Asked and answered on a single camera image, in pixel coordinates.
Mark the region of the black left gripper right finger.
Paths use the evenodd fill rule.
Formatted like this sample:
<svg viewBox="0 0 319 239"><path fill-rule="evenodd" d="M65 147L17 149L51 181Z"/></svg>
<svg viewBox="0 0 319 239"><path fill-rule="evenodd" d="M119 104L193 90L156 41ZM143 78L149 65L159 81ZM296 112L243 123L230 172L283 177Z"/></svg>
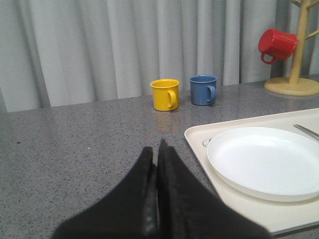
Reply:
<svg viewBox="0 0 319 239"><path fill-rule="evenodd" d="M189 171L165 140L158 155L159 228L163 239L270 239L261 225L229 208Z"/></svg>

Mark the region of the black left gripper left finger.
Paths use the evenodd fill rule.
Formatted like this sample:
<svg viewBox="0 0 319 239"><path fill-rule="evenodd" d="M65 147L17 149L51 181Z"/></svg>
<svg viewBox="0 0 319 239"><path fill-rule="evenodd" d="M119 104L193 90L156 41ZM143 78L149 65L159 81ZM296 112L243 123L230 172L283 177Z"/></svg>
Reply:
<svg viewBox="0 0 319 239"><path fill-rule="evenodd" d="M157 238L157 168L145 147L126 177L103 199L63 222L54 239Z"/></svg>

